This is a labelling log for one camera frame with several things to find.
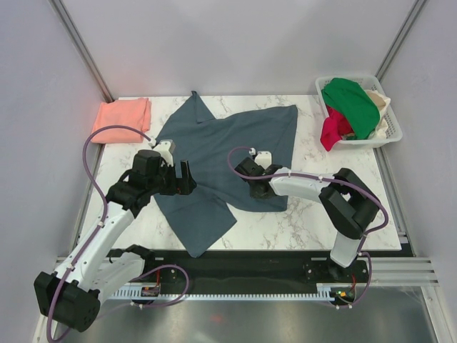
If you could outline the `blue-grey t-shirt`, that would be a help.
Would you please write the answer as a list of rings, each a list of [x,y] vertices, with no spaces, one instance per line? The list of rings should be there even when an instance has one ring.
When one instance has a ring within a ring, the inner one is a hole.
[[[197,187],[188,196],[154,199],[191,257],[200,257],[236,223],[230,206],[247,212],[286,210],[287,197],[252,198],[248,184],[231,168],[248,156],[248,148],[269,151],[275,164],[290,166],[297,120],[295,105],[217,119],[196,92],[169,117],[157,140],[174,141],[174,159],[189,163]]]

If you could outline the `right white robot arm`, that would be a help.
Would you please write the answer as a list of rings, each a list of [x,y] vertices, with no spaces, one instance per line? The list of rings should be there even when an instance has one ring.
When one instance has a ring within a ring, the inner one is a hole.
[[[367,229],[381,211],[377,196],[352,170],[307,174],[246,157],[233,171],[248,183],[254,199],[298,197],[321,204],[337,231],[327,263],[328,275],[340,282],[352,274],[352,263],[361,253]]]

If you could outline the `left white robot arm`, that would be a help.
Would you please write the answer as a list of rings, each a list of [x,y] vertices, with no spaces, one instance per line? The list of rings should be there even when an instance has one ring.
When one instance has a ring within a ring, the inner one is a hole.
[[[105,270],[99,268],[153,195],[189,195],[196,188],[187,161],[181,162],[182,176],[176,176],[173,150],[174,143],[163,140],[152,149],[138,151],[132,167],[102,196],[102,213],[89,233],[52,273],[36,277],[39,309],[50,322],[84,332],[106,299],[125,283],[154,278],[157,265],[147,257],[149,251],[138,245],[129,247]]]

